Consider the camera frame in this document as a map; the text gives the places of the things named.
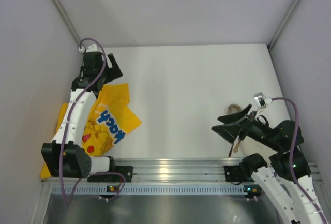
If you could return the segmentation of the small grey cup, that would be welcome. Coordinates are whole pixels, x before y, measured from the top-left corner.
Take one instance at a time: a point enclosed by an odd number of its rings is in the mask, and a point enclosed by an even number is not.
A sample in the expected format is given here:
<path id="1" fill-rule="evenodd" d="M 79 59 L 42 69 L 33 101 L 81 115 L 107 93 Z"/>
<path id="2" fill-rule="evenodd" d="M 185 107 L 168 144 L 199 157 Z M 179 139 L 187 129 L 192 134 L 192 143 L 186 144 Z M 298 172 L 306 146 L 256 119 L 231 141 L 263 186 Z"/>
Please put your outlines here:
<path id="1" fill-rule="evenodd" d="M 235 114 L 242 111 L 242 108 L 238 104 L 231 104 L 227 108 L 227 114 Z"/>

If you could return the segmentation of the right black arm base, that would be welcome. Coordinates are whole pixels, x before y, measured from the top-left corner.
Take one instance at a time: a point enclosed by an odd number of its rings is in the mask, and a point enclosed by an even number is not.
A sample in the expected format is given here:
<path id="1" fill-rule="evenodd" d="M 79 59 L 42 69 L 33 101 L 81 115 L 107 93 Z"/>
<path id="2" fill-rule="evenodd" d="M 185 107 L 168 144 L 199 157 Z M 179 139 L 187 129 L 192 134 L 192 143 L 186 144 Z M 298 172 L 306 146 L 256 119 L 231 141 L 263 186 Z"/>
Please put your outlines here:
<path id="1" fill-rule="evenodd" d="M 224 173 L 226 182 L 232 183 L 234 185 L 253 182 L 253 179 L 248 177 L 238 165 L 224 166 Z"/>

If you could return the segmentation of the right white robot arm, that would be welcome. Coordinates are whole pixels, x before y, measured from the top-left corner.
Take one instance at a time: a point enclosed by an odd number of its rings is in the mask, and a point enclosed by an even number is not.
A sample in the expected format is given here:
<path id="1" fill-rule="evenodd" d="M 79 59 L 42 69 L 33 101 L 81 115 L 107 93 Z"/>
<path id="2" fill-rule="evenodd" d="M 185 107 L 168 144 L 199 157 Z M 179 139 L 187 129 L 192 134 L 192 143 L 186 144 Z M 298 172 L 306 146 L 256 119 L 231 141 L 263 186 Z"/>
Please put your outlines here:
<path id="1" fill-rule="evenodd" d="M 218 117 L 211 128 L 230 144 L 252 140 L 275 151 L 265 159 L 253 153 L 238 164 L 239 178 L 234 182 L 253 181 L 266 195 L 284 223 L 327 223 L 316 195 L 312 171 L 302 151 L 300 128 L 291 120 L 270 127 L 264 116 L 251 111 L 251 105 L 237 113 Z"/>

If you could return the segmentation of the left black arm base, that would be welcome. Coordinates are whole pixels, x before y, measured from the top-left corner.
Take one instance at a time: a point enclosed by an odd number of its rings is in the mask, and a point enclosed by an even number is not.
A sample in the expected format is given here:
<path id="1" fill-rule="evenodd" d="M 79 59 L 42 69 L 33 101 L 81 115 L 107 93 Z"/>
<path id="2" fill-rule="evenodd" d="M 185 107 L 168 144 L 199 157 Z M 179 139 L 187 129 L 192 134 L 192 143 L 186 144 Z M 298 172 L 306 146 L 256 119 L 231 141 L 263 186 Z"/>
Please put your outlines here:
<path id="1" fill-rule="evenodd" d="M 89 183 L 131 183 L 133 166 L 116 166 L 114 172 L 103 172 L 87 178 Z"/>

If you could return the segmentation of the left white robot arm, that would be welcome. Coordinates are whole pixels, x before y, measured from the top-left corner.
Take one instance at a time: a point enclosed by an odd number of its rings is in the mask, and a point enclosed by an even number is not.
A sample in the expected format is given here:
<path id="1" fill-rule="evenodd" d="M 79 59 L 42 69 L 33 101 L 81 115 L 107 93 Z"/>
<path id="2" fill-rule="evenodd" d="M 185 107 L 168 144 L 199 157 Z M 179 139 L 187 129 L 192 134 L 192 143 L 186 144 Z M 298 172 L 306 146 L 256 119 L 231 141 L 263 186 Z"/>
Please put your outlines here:
<path id="1" fill-rule="evenodd" d="M 86 51 L 80 76 L 72 82 L 70 101 L 59 129 L 41 153 L 52 177 L 87 178 L 111 172 L 115 161 L 110 156 L 90 156 L 81 146 L 85 123 L 103 86 L 122 77 L 112 53 L 103 58 L 99 51 Z"/>

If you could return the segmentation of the yellow Pikachu placemat cloth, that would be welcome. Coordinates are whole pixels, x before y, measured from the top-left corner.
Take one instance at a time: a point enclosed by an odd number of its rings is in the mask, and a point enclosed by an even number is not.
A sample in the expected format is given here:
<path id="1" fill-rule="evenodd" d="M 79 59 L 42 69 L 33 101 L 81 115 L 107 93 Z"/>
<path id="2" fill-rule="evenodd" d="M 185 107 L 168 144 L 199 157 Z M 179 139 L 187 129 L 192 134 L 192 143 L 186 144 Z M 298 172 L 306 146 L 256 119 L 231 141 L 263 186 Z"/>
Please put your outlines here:
<path id="1" fill-rule="evenodd" d="M 88 115 L 81 141 L 82 148 L 90 156 L 106 156 L 107 151 L 141 124 L 139 118 L 128 108 L 129 102 L 128 84 L 105 85 L 100 91 Z M 69 102 L 62 105 L 56 132 L 68 105 Z M 52 176 L 44 164 L 41 178 L 48 177 Z"/>

